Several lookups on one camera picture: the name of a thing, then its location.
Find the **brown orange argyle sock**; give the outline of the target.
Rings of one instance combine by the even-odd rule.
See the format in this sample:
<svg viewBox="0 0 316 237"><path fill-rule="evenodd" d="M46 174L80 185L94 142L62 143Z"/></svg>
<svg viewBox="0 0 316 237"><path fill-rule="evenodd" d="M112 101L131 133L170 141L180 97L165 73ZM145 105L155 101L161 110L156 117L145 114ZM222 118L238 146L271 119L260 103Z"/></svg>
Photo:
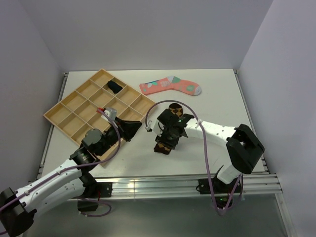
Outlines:
<svg viewBox="0 0 316 237"><path fill-rule="evenodd" d="M178 115L179 117L183 115L183 108L178 103L170 104L167 110L171 110L174 114ZM171 150L157 143L154 147L154 152L168 155L170 154Z"/></svg>

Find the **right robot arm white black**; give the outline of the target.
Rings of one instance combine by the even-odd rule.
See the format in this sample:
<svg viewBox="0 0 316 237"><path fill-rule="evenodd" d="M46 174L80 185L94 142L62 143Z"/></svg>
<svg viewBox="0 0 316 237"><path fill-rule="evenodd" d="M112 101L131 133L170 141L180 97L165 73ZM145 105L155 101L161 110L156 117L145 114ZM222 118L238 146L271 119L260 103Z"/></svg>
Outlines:
<svg viewBox="0 0 316 237"><path fill-rule="evenodd" d="M246 124L238 127L223 126L202 121L190 114L181 117L171 110L164 110L157 118L153 131L156 142L174 150L180 137L199 138L227 149L229 158L225 159L216 173L214 188L225 192L231 182L242 174L251 174L265 148Z"/></svg>

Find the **navy ankle sock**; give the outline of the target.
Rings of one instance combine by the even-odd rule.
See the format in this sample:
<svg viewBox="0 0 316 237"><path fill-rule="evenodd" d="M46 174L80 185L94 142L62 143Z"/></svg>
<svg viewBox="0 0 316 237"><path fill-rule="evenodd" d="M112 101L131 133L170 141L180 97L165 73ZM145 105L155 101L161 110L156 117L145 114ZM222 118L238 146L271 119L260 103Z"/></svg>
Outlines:
<svg viewBox="0 0 316 237"><path fill-rule="evenodd" d="M120 86L118 83L114 82L113 80L108 81L107 86L114 94L119 93L123 89L122 86Z"/></svg>

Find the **wooden compartment tray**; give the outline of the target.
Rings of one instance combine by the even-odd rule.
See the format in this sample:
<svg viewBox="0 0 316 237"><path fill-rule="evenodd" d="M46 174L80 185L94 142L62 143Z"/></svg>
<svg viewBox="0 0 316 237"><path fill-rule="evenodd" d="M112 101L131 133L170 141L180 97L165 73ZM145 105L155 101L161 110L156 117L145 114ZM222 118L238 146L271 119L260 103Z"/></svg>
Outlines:
<svg viewBox="0 0 316 237"><path fill-rule="evenodd" d="M123 89L114 94L107 86L110 80L118 83ZM104 132L111 126L112 120L102 119L101 114L96 112L97 108L112 107L117 110L116 117L141 121L143 125L145 116L153 112L150 108L153 104L151 99L133 88L130 83L125 83L101 69L48 110L44 117L79 148L87 131L96 128ZM121 139L120 144L111 147L99 160L107 159L124 145L133 146L134 140L140 138L139 131L140 128L130 142Z"/></svg>

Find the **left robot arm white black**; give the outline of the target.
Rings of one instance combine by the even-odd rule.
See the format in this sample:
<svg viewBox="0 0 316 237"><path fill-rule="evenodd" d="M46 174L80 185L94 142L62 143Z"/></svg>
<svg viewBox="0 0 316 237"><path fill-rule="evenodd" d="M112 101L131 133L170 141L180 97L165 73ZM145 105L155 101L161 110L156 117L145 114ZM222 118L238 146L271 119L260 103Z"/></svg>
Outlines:
<svg viewBox="0 0 316 237"><path fill-rule="evenodd" d="M90 174L99 163L99 157L121 139L129 142L140 121L115 118L107 131L87 131L81 144L70 157L55 170L22 188L7 188L0 194L0 221L5 233L17 237L34 222L36 214L71 199L89 198L97 189L97 182Z"/></svg>

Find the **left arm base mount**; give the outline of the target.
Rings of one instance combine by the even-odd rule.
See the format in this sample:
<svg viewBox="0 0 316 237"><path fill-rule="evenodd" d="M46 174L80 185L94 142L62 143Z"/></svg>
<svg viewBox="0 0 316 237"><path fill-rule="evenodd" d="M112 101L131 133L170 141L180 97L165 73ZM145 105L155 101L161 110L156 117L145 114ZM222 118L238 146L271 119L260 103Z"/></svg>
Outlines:
<svg viewBox="0 0 316 237"><path fill-rule="evenodd" d="M77 209L82 215L87 217L101 217L111 212L112 207L108 203L104 203L102 198L110 198L112 195L112 182L96 182L87 187L77 202ZM100 206L106 206L107 212L104 214L92 214Z"/></svg>

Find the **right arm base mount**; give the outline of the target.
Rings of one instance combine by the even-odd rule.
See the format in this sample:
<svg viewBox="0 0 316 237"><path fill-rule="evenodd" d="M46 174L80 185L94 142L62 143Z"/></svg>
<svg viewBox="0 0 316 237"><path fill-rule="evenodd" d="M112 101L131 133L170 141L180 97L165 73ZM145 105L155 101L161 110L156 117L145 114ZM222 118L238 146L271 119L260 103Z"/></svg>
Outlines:
<svg viewBox="0 0 316 237"><path fill-rule="evenodd" d="M229 184L225 184L217 178L215 175L212 179L213 192L215 195L223 194L222 196L216 196L216 205L220 209L231 208L234 204L234 194L239 194L243 191L243 176L233 179ZM198 179L198 185L196 191L200 195L211 194L209 181L207 178Z"/></svg>

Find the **aluminium frame rail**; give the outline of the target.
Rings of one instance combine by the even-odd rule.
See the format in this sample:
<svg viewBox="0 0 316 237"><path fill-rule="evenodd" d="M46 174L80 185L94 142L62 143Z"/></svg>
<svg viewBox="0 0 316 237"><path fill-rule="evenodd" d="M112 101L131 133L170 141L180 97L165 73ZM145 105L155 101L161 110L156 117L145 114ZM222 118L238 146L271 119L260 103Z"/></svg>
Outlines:
<svg viewBox="0 0 316 237"><path fill-rule="evenodd" d="M205 175L96 178L98 183L112 183L110 199L188 198L198 197L198 180ZM252 174L243 177L244 195L281 194L275 174Z"/></svg>

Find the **pink patterned sock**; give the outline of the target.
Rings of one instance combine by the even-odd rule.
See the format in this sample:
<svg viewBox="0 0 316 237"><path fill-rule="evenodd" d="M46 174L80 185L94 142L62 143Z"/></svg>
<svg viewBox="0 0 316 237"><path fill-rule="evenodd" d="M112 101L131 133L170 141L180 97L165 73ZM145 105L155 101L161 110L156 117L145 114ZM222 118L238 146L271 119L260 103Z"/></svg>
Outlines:
<svg viewBox="0 0 316 237"><path fill-rule="evenodd" d="M176 76L169 76L159 80L139 84L143 94L149 95L168 90L179 91L191 96L198 96L202 93L201 86L195 82L180 79Z"/></svg>

